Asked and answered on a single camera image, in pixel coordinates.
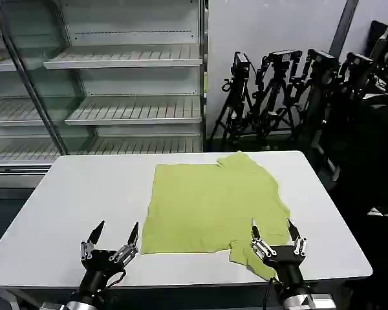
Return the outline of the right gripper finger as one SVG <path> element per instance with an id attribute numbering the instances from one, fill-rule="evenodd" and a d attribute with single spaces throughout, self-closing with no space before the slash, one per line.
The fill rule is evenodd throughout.
<path id="1" fill-rule="evenodd" d="M 297 227 L 292 223 L 292 221 L 288 218 L 288 231 L 290 233 L 290 237 L 294 243 L 294 254 L 305 256 L 306 255 L 306 247 L 307 247 L 307 239 L 302 238 Z"/>
<path id="2" fill-rule="evenodd" d="M 251 247 L 260 259 L 277 256 L 277 252 L 271 248 L 262 238 L 255 220 L 252 220 L 252 243 Z"/>

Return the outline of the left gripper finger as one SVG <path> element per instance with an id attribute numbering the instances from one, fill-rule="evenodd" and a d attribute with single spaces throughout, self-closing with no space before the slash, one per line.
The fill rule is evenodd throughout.
<path id="1" fill-rule="evenodd" d="M 112 256 L 110 256 L 109 261 L 125 262 L 128 258 L 133 259 L 135 254 L 138 252 L 138 228 L 139 223 L 136 222 L 130 233 L 127 244 L 122 246 L 118 251 L 116 251 Z"/>
<path id="2" fill-rule="evenodd" d="M 92 230 L 87 241 L 81 242 L 80 249 L 81 249 L 81 259 L 82 260 L 92 258 L 92 252 L 95 249 L 95 246 L 98 243 L 98 240 L 100 239 L 104 224 L 105 224 L 105 221 L 102 220 L 98 224 L 98 226 Z"/>

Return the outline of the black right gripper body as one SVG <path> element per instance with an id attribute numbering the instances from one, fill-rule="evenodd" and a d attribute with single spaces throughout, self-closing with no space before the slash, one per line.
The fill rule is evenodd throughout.
<path id="1" fill-rule="evenodd" d="M 265 258 L 264 263 L 276 271 L 281 286 L 277 289 L 280 299 L 306 294 L 307 285 L 299 268 L 305 257 L 296 254 L 292 245 L 274 246 L 272 249 L 276 255 Z"/>

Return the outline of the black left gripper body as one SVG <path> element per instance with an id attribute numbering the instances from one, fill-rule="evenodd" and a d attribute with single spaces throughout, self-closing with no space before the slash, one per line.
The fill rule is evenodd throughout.
<path id="1" fill-rule="evenodd" d="M 78 288 L 80 296 L 100 295 L 124 279 L 129 258 L 125 262 L 109 261 L 114 253 L 115 251 L 95 249 L 91 259 L 81 261 L 85 275 Z"/>

